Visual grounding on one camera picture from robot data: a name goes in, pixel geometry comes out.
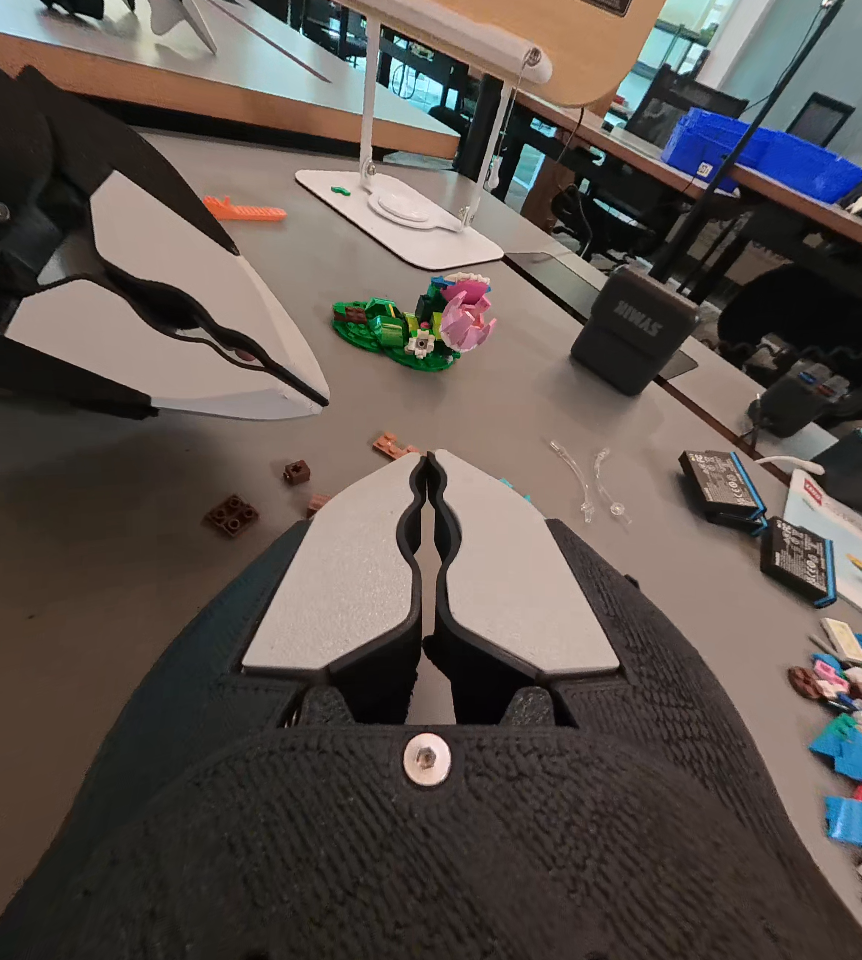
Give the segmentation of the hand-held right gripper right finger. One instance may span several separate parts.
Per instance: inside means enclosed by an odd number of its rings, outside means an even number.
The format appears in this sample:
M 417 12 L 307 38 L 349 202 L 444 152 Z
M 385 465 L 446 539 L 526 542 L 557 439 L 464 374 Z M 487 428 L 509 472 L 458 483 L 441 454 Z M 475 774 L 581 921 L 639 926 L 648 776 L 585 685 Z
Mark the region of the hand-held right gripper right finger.
M 514 695 L 610 678 L 620 663 L 539 510 L 455 454 L 427 456 L 441 566 L 428 659 L 460 725 L 495 725 Z

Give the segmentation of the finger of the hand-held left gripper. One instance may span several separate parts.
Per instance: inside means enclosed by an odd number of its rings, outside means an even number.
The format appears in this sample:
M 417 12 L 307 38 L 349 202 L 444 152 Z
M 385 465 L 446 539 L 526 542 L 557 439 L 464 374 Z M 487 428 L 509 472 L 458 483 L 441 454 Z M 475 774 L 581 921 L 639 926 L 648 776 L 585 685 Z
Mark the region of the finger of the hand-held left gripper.
M 154 298 L 176 296 L 192 326 L 243 372 L 262 373 L 314 407 L 330 402 L 298 326 L 242 255 L 119 172 L 90 199 L 95 248 L 109 276 Z
M 269 373 L 231 363 L 212 345 L 152 329 L 122 297 L 84 279 L 26 297 L 5 337 L 147 395 L 159 410 L 278 421 L 323 409 Z

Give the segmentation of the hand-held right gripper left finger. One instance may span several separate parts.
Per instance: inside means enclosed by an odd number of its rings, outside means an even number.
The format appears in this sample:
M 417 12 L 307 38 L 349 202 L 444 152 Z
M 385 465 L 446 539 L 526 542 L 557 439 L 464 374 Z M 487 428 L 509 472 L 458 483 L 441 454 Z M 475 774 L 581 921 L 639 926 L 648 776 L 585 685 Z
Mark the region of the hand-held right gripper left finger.
M 245 674 L 333 687 L 360 723 L 406 721 L 421 657 L 426 465 L 408 453 L 317 511 L 245 649 Z

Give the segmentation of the lego flower model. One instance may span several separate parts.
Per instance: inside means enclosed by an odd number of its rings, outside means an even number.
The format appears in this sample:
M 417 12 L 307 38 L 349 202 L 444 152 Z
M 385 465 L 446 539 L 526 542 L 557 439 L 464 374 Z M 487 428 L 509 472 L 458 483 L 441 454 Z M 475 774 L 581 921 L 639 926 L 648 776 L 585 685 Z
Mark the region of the lego flower model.
M 438 373 L 494 332 L 497 319 L 488 314 L 490 292 L 489 278 L 478 272 L 435 275 L 413 311 L 381 297 L 338 301 L 332 307 L 332 328 L 357 349 L 423 373 Z

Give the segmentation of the lego instruction booklet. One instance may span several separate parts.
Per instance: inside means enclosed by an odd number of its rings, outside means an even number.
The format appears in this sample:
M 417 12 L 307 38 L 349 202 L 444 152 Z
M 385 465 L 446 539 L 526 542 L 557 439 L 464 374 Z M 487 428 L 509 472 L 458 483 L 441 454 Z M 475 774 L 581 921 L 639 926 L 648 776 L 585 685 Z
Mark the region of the lego instruction booklet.
M 795 469 L 782 517 L 832 543 L 837 594 L 862 612 L 862 516 L 831 498 L 817 477 Z

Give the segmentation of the orange brick separator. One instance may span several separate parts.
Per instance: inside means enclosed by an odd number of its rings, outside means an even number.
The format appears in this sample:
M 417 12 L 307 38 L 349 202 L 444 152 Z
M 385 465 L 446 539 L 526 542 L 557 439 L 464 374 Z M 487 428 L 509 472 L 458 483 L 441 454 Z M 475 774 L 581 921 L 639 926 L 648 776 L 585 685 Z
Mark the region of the orange brick separator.
M 229 196 L 204 196 L 202 202 L 219 222 L 280 223 L 288 217 L 281 208 L 233 203 Z

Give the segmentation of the light wood background table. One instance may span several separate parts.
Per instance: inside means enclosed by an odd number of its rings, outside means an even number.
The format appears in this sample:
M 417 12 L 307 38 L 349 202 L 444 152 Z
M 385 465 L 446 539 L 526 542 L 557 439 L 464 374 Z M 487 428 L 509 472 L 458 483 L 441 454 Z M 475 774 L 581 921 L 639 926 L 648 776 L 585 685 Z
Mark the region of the light wood background table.
M 192 2 L 213 52 L 178 2 L 105 2 L 101 20 L 59 5 L 0 1 L 0 68 L 137 115 L 227 122 L 355 157 L 365 78 L 251 2 Z

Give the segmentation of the white desk stand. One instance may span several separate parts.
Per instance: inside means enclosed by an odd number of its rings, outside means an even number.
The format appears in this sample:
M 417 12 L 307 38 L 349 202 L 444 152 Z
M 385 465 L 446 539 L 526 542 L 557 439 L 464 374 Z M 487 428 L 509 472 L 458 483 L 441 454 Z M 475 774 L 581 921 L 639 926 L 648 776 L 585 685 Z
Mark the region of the white desk stand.
M 473 221 L 485 189 L 494 182 L 492 170 L 500 166 L 499 132 L 512 95 L 519 87 L 500 79 L 500 100 L 487 130 L 485 162 L 470 199 L 458 214 L 452 214 L 399 178 L 379 172 L 374 161 L 373 126 L 383 27 L 365 17 L 366 66 L 357 172 L 304 169 L 295 173 L 295 180 L 331 210 L 414 267 L 446 272 L 500 260 L 504 255 L 501 247 L 474 229 Z M 343 186 L 352 196 L 337 196 L 330 191 L 331 186 Z

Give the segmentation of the tan board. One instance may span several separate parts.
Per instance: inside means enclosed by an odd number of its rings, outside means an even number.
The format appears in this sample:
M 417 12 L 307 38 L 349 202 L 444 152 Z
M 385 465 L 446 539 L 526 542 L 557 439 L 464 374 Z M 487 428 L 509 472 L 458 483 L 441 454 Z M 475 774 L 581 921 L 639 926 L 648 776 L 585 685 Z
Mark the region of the tan board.
M 348 1 L 433 50 L 564 107 L 617 89 L 663 1 Z

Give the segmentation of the long wooden background table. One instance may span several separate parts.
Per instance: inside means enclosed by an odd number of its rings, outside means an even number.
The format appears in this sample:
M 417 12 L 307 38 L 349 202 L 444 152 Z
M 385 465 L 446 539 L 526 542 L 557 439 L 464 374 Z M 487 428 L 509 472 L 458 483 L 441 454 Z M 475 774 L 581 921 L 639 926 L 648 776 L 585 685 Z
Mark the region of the long wooden background table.
M 557 106 L 527 91 L 518 93 L 515 103 L 543 122 L 573 132 L 581 146 L 601 150 L 690 200 L 700 198 L 705 187 L 702 180 L 694 175 L 683 174 L 661 161 L 656 147 L 641 138 L 621 130 L 605 131 L 602 117 L 592 112 L 581 112 L 576 107 Z M 792 211 L 821 229 L 862 247 L 862 219 L 844 209 L 807 197 L 742 165 L 731 167 L 727 174 L 745 192 Z

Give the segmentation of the black tripod pole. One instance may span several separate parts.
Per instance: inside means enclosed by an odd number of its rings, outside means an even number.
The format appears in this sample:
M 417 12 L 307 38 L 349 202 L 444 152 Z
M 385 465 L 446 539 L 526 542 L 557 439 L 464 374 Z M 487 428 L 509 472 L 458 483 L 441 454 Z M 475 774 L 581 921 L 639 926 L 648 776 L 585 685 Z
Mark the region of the black tripod pole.
M 701 232 L 703 216 L 707 212 L 722 181 L 729 176 L 732 168 L 739 162 L 742 153 L 753 138 L 754 133 L 760 127 L 768 112 L 776 104 L 791 79 L 797 73 L 797 70 L 805 62 L 814 46 L 834 21 L 844 4 L 844 1 L 821 1 L 819 14 L 815 17 L 815 24 L 808 30 L 797 54 L 778 78 L 764 102 L 761 111 L 750 122 L 734 149 L 724 158 L 719 169 L 717 169 L 702 192 L 701 197 L 692 204 L 673 239 L 665 246 L 657 258 L 655 258 L 653 267 L 649 271 L 649 277 L 652 280 L 658 283 L 664 283 L 669 278 L 677 258 L 689 250 L 689 247 Z

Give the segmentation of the blue plastic bin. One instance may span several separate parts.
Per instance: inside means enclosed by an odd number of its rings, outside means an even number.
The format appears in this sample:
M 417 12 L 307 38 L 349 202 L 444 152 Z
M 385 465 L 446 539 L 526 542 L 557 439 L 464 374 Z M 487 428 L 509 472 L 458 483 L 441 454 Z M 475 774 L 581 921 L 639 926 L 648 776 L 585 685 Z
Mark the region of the blue plastic bin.
M 692 107 L 677 121 L 660 159 L 709 183 L 748 127 L 738 119 Z M 825 203 L 839 201 L 862 182 L 862 168 L 846 158 L 765 127 L 753 133 L 735 163 Z

